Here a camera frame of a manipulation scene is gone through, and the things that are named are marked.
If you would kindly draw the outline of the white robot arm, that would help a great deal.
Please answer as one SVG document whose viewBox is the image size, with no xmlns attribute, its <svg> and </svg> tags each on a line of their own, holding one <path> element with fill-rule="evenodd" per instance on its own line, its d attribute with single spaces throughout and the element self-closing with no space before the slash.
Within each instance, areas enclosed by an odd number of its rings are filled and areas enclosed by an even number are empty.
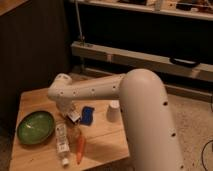
<svg viewBox="0 0 213 171">
<path fill-rule="evenodd" d="M 185 171 L 167 92 L 147 69 L 73 82 L 59 74 L 48 89 L 61 114 L 73 100 L 117 100 L 134 171 Z"/>
</svg>

